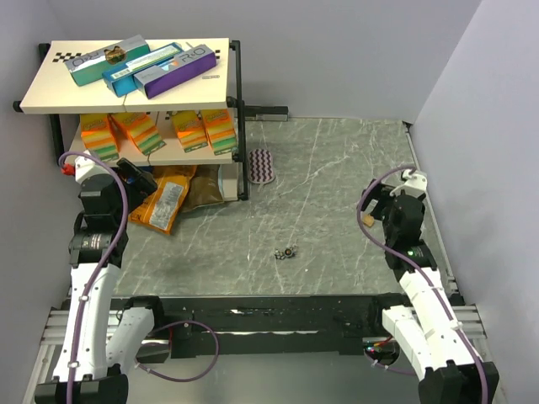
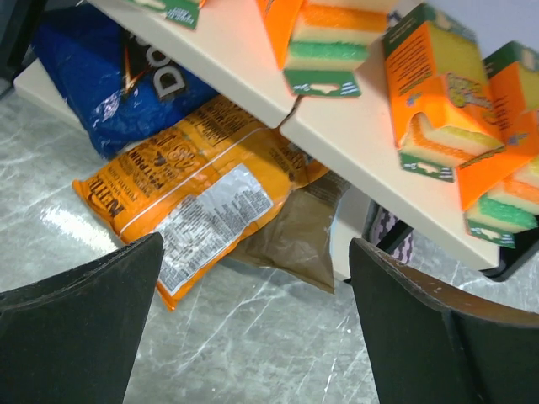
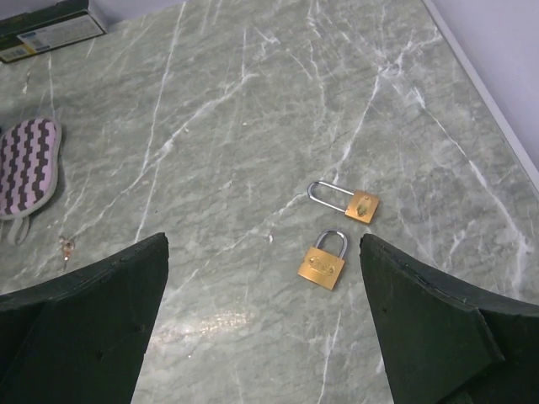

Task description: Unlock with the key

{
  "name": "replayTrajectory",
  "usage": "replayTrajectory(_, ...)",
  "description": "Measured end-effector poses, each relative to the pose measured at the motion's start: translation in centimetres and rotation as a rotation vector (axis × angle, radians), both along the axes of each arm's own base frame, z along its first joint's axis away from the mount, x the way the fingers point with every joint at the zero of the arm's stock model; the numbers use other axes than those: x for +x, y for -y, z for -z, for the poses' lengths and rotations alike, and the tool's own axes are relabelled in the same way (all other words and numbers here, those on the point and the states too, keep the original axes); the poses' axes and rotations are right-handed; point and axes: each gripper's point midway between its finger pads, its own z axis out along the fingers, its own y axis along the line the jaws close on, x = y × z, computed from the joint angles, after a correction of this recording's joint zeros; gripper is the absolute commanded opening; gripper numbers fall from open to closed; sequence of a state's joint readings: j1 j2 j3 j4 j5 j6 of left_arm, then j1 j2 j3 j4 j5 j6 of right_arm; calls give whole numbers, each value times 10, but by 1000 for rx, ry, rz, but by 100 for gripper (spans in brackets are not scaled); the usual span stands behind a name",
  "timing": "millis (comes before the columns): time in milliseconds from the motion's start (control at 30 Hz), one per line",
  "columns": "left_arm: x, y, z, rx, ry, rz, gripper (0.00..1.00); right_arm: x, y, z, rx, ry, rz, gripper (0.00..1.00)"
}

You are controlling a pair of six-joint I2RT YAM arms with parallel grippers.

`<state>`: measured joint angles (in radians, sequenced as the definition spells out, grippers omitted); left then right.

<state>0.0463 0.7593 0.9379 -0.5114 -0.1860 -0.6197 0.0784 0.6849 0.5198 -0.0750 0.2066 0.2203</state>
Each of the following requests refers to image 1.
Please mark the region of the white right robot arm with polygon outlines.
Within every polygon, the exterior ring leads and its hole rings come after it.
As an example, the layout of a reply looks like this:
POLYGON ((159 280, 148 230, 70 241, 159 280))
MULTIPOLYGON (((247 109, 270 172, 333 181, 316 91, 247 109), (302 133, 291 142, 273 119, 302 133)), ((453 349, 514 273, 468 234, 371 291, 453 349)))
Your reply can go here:
POLYGON ((465 334, 422 237, 427 177, 412 165, 394 171, 400 184, 373 179, 361 194, 356 216, 363 234, 384 251, 410 304, 380 300, 368 314, 368 326, 396 340, 419 380, 421 402, 491 403, 499 372, 465 334))

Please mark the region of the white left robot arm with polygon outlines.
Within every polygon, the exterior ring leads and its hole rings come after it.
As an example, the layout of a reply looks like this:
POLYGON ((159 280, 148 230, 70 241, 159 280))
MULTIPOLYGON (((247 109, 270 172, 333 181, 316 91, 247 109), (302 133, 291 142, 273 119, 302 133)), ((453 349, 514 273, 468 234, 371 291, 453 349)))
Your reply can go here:
POLYGON ((128 374, 142 341, 161 336, 167 326, 156 296, 130 298, 113 336, 107 335, 109 310, 123 252, 129 214, 153 194, 149 173, 122 158, 113 169, 91 151, 66 152, 61 168, 74 157, 73 175, 83 210, 69 244, 71 303, 61 353, 51 380, 35 387, 36 403, 125 403, 128 374))

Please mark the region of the brass padlock short shackle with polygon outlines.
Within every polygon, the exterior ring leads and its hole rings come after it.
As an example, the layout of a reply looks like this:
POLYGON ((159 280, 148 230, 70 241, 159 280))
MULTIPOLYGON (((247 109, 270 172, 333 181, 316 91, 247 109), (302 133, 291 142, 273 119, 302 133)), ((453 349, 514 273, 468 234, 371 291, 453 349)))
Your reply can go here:
POLYGON ((375 219, 371 215, 363 215, 362 216, 362 222, 365 226, 372 227, 375 223, 375 219))

